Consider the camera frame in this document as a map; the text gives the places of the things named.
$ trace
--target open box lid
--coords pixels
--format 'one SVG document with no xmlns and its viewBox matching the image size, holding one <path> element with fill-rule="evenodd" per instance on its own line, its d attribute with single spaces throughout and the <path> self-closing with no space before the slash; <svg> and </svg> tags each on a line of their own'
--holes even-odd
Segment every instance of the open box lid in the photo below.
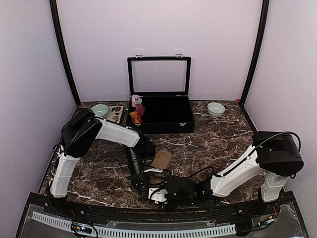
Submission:
<svg viewBox="0 0 317 238">
<path fill-rule="evenodd" d="M 131 96 L 188 96 L 190 57 L 129 57 Z"/>
</svg>

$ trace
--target light green bowl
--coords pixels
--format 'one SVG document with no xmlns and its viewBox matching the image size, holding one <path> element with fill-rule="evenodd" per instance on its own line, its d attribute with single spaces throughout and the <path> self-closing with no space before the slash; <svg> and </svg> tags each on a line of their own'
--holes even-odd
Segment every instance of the light green bowl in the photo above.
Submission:
<svg viewBox="0 0 317 238">
<path fill-rule="evenodd" d="M 224 114 L 226 108 L 220 103 L 209 103 L 207 106 L 208 113 L 213 117 L 217 118 Z"/>
<path fill-rule="evenodd" d="M 91 108 L 91 110 L 93 110 L 93 112 L 102 117 L 102 118 L 105 118 L 106 117 L 106 114 L 109 110 L 108 106 L 107 105 L 104 105 L 104 104 L 98 104 L 98 105 L 95 105 Z"/>
</svg>

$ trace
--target black pole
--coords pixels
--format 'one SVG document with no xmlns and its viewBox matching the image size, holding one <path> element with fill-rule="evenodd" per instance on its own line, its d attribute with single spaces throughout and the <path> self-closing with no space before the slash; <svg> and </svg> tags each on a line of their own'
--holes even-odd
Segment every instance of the black pole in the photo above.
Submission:
<svg viewBox="0 0 317 238">
<path fill-rule="evenodd" d="M 61 27 L 60 27 L 60 21 L 59 21 L 59 16 L 58 16 L 56 0 L 50 0 L 50 4 L 51 4 L 53 24 L 54 24 L 54 29 L 55 29 L 55 34 L 56 34 L 56 39 L 57 39 L 57 43 L 58 43 L 58 47 L 59 47 L 61 60 L 62 60 L 63 65 L 64 65 L 64 69 L 65 69 L 65 73 L 67 76 L 67 80 L 69 83 L 71 93 L 73 94 L 76 105 L 79 106 L 81 102 L 80 102 L 80 98 L 79 98 L 79 95 L 78 95 L 78 92 L 76 89 L 73 75 L 72 75 L 71 70 L 70 70 L 70 65 L 69 65 L 69 61 L 68 61 L 68 57 L 67 57 L 67 53 L 66 53 L 66 48 L 65 48 L 65 44 L 64 44 L 64 40 L 63 40 L 63 35 L 61 32 Z"/>
<path fill-rule="evenodd" d="M 256 44 L 254 46 L 254 51 L 253 51 L 253 55 L 252 55 L 252 60 L 251 60 L 246 84 L 244 85 L 244 89 L 243 89 L 241 99 L 240 99 L 240 103 L 242 103 L 243 105 L 245 104 L 246 99 L 248 97 L 248 93 L 250 91 L 252 79 L 253 79 L 254 73 L 256 71 L 256 67 L 257 67 L 257 63 L 258 63 L 258 59 L 259 59 L 259 55 L 260 55 L 260 50 L 261 50 L 261 45 L 262 45 L 262 40 L 263 40 L 263 35 L 264 35 L 264 30 L 265 30 L 268 5 L 269 5 L 269 0 L 263 0 Z"/>
</svg>

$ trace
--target clear acrylic panel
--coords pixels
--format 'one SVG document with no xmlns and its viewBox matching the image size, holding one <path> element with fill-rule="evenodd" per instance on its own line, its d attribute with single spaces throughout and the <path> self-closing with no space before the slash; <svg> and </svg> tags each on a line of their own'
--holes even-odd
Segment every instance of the clear acrylic panel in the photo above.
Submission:
<svg viewBox="0 0 317 238">
<path fill-rule="evenodd" d="M 184 92 L 186 60 L 132 61 L 134 92 Z"/>
</svg>

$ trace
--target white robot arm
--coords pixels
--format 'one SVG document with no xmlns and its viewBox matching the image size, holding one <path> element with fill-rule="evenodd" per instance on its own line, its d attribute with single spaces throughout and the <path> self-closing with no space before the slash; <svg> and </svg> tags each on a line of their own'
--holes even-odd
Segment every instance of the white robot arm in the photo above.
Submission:
<svg viewBox="0 0 317 238">
<path fill-rule="evenodd" d="M 220 173 L 212 174 L 198 183 L 189 178 L 172 176 L 162 187 L 162 192 L 155 194 L 155 190 L 150 189 L 149 199 L 172 204 L 194 204 L 226 197 L 254 176 L 267 172 L 261 186 L 261 199 L 263 202 L 275 201 L 288 177 L 296 174 L 304 165 L 292 134 L 296 135 L 293 132 L 257 132 L 253 136 L 254 143 L 246 152 Z"/>
<path fill-rule="evenodd" d="M 102 127 L 96 139 L 108 140 L 132 148 L 138 143 L 140 136 L 136 131 L 108 122 L 105 119 L 97 120 L 102 123 Z M 70 178 L 73 175 L 77 162 L 81 159 L 81 157 L 65 155 L 65 153 L 62 152 L 63 149 L 63 146 L 61 146 L 61 151 L 58 154 L 58 167 L 51 185 L 51 194 L 55 198 L 61 198 L 67 195 Z"/>
<path fill-rule="evenodd" d="M 134 176 L 131 182 L 138 189 L 142 189 L 138 183 L 143 179 L 143 160 L 154 155 L 154 145 L 142 133 L 106 121 L 95 116 L 90 109 L 84 109 L 62 129 L 62 142 L 53 169 L 54 178 L 50 184 L 50 193 L 54 198 L 66 197 L 75 166 L 88 152 L 95 139 L 120 143 L 130 148 L 127 150 L 127 156 L 129 169 Z"/>
</svg>

